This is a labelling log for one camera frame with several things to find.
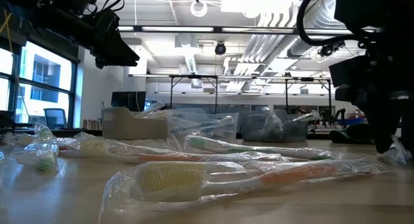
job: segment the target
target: plastic container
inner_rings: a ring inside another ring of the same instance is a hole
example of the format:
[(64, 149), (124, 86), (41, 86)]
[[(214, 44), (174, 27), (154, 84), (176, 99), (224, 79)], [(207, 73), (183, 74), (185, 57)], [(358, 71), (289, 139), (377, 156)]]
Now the plastic container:
[(176, 150), (183, 150), (184, 138), (188, 135), (208, 137), (215, 140), (235, 142), (238, 113), (201, 114), (168, 111), (168, 138)]
[[(264, 133), (265, 123), (272, 116), (271, 112), (276, 114), (281, 123), (279, 128)], [(307, 139), (308, 122), (289, 121), (291, 119), (285, 110), (243, 111), (240, 112), (240, 117), (241, 132), (243, 140), (246, 141), (303, 142)]]

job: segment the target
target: chair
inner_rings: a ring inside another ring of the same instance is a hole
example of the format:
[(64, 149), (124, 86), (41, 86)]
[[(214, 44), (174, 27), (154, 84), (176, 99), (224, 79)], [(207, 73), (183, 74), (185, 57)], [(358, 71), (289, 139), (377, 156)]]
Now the chair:
[(65, 110), (60, 108), (45, 108), (46, 124), (50, 129), (67, 127)]

